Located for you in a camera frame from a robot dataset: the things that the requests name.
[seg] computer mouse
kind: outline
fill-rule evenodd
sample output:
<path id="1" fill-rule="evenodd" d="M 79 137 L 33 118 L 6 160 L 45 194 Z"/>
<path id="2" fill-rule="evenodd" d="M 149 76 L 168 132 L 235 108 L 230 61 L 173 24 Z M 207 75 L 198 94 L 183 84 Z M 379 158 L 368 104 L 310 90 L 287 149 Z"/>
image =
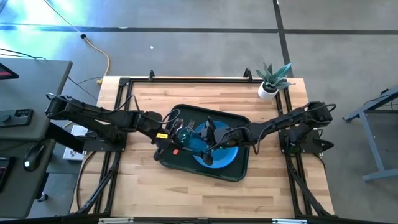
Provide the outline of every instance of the computer mouse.
<path id="1" fill-rule="evenodd" d="M 34 144 L 25 154 L 24 169 L 28 172 L 35 171 L 40 165 L 44 145 L 41 143 Z"/>

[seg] white pot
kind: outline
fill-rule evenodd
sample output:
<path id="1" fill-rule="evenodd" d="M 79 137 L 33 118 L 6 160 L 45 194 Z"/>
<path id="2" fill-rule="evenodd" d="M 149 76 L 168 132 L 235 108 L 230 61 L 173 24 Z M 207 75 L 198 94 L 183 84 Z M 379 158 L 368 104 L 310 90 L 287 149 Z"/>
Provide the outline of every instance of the white pot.
<path id="1" fill-rule="evenodd" d="M 264 84 L 264 82 L 261 83 L 261 85 L 259 87 L 259 91 L 258 91 L 260 98 L 263 100 L 272 100 L 275 97 L 275 95 L 278 93 L 279 90 L 276 90 L 273 93 L 269 93 L 263 89 L 263 87 L 262 87 L 263 84 Z"/>

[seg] potted plant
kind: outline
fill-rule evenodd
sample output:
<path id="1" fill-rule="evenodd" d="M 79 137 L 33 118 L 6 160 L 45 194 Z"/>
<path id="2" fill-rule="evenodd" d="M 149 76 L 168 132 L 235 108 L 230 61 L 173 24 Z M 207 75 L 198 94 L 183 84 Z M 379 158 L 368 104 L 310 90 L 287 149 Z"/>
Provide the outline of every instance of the potted plant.
<path id="1" fill-rule="evenodd" d="M 256 70 L 257 75 L 263 79 L 261 86 L 259 87 L 258 94 L 261 99 L 263 100 L 271 100 L 275 97 L 279 90 L 283 90 L 290 85 L 293 85 L 286 81 L 286 74 L 289 71 L 290 66 L 292 63 L 288 63 L 287 65 L 280 68 L 275 74 L 272 73 L 272 64 L 267 67 L 265 63 L 264 70 L 266 72 L 263 75 L 260 70 Z"/>

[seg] desk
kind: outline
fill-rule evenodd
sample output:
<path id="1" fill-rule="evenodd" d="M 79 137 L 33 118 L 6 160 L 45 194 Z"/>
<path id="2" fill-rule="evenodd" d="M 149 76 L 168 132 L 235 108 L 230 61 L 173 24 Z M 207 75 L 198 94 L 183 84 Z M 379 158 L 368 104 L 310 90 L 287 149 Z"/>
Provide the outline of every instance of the desk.
<path id="1" fill-rule="evenodd" d="M 44 114 L 50 103 L 45 94 L 48 92 L 61 94 L 72 63 L 70 61 L 15 58 L 0 58 L 0 63 L 9 67 L 20 77 L 15 80 L 0 80 L 0 109 L 11 110 L 19 107 L 34 109 L 34 116 L 29 126 L 0 129 L 0 156 L 16 158 L 7 182 L 0 192 L 0 217 L 25 218 L 40 192 L 55 141 L 44 141 L 45 151 L 41 163 L 35 171 L 26 172 L 22 166 L 23 159 L 27 150 L 35 144 L 34 141 L 45 137 L 45 132 L 50 124 L 50 120 Z M 30 142 L 20 147 L 1 151 L 9 146 L 24 143 L 18 139 L 9 140 L 10 133 L 14 132 L 23 134 L 24 139 Z"/>
<path id="2" fill-rule="evenodd" d="M 308 99 L 303 79 L 289 82 L 296 83 L 289 88 L 293 108 L 305 105 Z M 119 77 L 104 78 L 98 106 L 113 109 L 118 83 Z M 179 103 L 241 114 L 252 122 L 277 116 L 275 100 L 260 99 L 255 84 L 135 83 L 132 89 L 142 110 L 153 110 L 163 116 Z M 112 216 L 294 217 L 285 157 L 280 153 L 276 133 L 262 141 L 258 156 L 250 153 L 247 175 L 240 182 L 168 169 L 153 160 L 154 151 L 149 138 L 140 133 L 129 134 L 121 156 Z M 103 156 L 97 153 L 84 170 L 80 185 L 82 203 L 98 185 Z M 310 154 L 302 157 L 309 189 L 324 208 L 333 213 L 322 163 Z M 298 196 L 304 210 L 302 194 Z M 74 200 L 71 212 L 76 210 Z"/>

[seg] black tray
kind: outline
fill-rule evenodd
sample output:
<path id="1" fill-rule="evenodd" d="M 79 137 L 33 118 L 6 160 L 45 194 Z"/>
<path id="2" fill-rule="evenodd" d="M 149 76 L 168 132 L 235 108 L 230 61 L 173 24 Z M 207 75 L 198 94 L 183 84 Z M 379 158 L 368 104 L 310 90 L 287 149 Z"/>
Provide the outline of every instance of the black tray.
<path id="1" fill-rule="evenodd" d="M 232 128 L 250 123 L 250 121 L 244 116 L 216 110 L 209 110 L 197 106 L 180 104 L 174 106 L 173 110 L 174 109 L 180 110 L 179 118 L 184 120 L 184 126 L 187 126 L 190 120 L 195 121 L 193 129 L 204 123 L 208 116 L 211 116 L 214 121 L 221 121 Z M 246 171 L 248 169 L 249 151 L 250 150 L 248 147 L 240 147 L 234 161 L 232 161 L 232 163 L 226 167 L 219 169 L 210 169 L 199 164 L 193 158 L 193 155 L 187 151 L 180 151 L 177 155 L 174 155 L 172 151 L 164 151 L 161 154 L 159 161 L 163 166 L 169 168 L 237 182 L 242 180 L 246 175 Z"/>

